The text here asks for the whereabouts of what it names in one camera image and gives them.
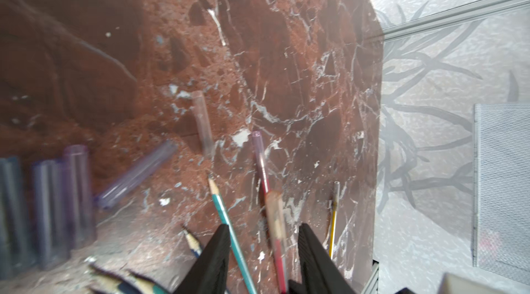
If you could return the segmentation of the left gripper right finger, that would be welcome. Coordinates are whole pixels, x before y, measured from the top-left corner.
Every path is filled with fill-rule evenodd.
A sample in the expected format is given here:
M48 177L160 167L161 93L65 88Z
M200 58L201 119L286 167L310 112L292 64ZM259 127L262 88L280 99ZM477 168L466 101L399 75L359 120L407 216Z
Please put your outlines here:
M299 226L298 253L302 283L289 280L289 293L355 293L307 223Z

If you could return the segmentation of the red pencil brown cap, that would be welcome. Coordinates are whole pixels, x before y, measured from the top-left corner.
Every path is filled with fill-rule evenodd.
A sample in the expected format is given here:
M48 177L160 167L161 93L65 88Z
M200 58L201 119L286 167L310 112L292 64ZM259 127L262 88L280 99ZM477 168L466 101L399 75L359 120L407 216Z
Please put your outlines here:
M285 240L287 238L287 233L284 222L282 194L279 191L269 191L265 195L265 206L269 237L273 250L275 269L277 271L278 287L280 293L287 293L288 279L285 262Z

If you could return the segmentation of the yellow pencil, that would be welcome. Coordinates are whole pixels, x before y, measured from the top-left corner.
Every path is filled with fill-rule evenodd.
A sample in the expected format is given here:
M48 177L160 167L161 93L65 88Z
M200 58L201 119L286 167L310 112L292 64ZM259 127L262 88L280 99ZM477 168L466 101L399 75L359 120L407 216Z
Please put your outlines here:
M337 216L338 216L338 207L340 200L340 183L334 182L333 186L333 196L331 201L331 225L329 232L329 242L328 242L328 255L333 259L333 252L335 246L335 232L337 226Z

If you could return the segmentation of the navy pencil purple cap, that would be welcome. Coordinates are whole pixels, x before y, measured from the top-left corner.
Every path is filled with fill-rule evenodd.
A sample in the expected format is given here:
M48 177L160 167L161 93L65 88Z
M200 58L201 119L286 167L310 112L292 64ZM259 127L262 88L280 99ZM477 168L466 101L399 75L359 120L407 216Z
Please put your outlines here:
M182 227L182 232L193 255L200 257L203 251L201 242L185 226Z

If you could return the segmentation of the violet pencil cap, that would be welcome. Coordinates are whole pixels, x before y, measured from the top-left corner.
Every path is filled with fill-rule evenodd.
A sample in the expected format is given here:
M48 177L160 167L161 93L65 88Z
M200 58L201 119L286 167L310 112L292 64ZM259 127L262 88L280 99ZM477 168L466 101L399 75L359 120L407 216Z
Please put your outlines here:
M97 238L88 147L66 147L62 164L69 243L80 249Z

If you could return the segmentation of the lilac pencil cap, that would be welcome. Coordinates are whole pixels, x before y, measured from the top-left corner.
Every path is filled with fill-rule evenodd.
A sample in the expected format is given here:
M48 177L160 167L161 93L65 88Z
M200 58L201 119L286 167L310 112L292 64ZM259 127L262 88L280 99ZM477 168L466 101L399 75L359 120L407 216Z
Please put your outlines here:
M169 140L164 141L150 153L137 160L127 171L112 183L96 199L101 209L111 209L129 192L139 186L150 175L153 175L177 151L177 145Z

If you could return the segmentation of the green pencil pink cap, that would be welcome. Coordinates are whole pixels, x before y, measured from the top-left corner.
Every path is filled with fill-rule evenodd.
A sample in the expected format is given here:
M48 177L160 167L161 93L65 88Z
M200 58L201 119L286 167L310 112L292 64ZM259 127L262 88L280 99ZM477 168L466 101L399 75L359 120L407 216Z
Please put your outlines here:
M214 181L212 173L208 173L207 180L215 208L218 211L219 218L221 219L223 224L229 227L230 246L232 248L233 255L235 256L235 260L239 266L247 290L250 294L258 294L251 273L248 270L247 262L240 247L240 243L238 242L235 230L230 221L228 211L224 205L224 201L222 200L222 196L220 194L218 186Z

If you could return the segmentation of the blue tinted pencil cap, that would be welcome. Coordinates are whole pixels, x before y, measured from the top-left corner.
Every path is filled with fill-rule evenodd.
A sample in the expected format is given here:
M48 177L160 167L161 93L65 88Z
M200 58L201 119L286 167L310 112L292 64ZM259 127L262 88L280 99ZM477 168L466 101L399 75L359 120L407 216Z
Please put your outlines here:
M30 269L35 250L17 157L1 159L1 279Z

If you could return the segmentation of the green pencil clear cap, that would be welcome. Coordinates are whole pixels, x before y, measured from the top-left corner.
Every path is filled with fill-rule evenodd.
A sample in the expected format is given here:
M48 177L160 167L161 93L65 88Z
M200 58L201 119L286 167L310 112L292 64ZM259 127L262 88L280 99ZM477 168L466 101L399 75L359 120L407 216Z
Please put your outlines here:
M143 276L132 270L128 270L128 274L135 286L142 292L147 294L169 294L169 292L157 284L154 280L149 277Z

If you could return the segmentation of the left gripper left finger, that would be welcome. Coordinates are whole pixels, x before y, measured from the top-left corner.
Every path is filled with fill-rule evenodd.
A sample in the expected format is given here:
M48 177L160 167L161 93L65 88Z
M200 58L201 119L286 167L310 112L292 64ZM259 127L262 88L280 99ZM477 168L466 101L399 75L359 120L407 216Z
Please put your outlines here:
M226 293L229 269L230 234L225 224L218 226L174 293Z

